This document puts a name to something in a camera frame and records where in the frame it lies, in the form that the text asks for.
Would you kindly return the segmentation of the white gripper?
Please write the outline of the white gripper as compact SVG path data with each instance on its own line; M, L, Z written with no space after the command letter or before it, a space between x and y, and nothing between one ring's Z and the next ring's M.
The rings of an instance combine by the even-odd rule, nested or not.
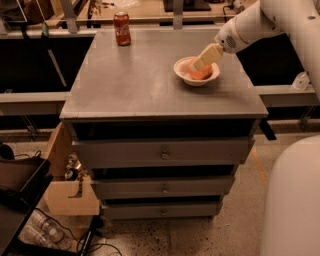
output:
M224 51L237 53L249 46L243 41L237 31L236 19L226 22L215 36L215 42L209 44L191 63L192 71L200 71L222 58Z

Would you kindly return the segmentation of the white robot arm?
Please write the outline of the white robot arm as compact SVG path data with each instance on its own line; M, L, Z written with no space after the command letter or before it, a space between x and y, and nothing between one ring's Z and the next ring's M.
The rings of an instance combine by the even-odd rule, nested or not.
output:
M193 71L285 33L320 99L320 15L316 0L257 0L229 20L191 64ZM259 256L320 256L320 136L289 146L266 193Z

